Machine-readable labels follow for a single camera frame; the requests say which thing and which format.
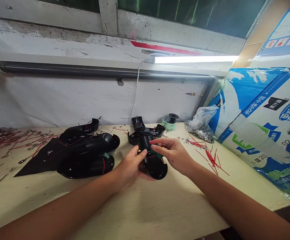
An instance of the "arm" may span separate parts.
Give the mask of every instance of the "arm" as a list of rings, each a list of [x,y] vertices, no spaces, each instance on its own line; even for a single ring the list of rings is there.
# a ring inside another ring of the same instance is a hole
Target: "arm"
[[[243,239],[290,239],[290,223],[196,163],[178,139],[150,143],[158,143],[152,148],[187,176]]]
[[[0,239],[66,239],[114,193],[137,176],[152,178],[138,170],[145,152],[134,147],[111,172],[0,228]]]

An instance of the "clear plastic bag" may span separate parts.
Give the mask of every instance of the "clear plastic bag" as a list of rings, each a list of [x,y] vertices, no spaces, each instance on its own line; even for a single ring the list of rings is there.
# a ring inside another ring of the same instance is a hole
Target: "clear plastic bag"
[[[198,108],[193,119],[184,122],[186,130],[199,139],[214,143],[214,134],[208,122],[214,116],[217,109],[216,105]]]

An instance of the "spool of wire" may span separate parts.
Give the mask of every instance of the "spool of wire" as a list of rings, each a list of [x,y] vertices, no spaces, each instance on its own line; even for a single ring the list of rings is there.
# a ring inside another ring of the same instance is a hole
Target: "spool of wire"
[[[165,115],[162,119],[162,125],[165,127],[166,130],[172,131],[175,129],[178,118],[179,116],[174,113]]]

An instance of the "person's right hand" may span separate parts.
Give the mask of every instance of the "person's right hand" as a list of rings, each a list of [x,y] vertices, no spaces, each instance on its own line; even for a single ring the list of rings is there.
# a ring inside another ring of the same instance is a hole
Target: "person's right hand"
[[[167,158],[171,166],[187,176],[195,161],[176,138],[157,138],[149,142],[152,149]]]

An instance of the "window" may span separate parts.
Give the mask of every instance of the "window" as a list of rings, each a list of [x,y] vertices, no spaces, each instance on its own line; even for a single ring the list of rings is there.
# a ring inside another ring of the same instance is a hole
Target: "window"
[[[100,13],[98,0],[41,0],[41,1]]]
[[[123,10],[246,39],[266,0],[118,0]]]

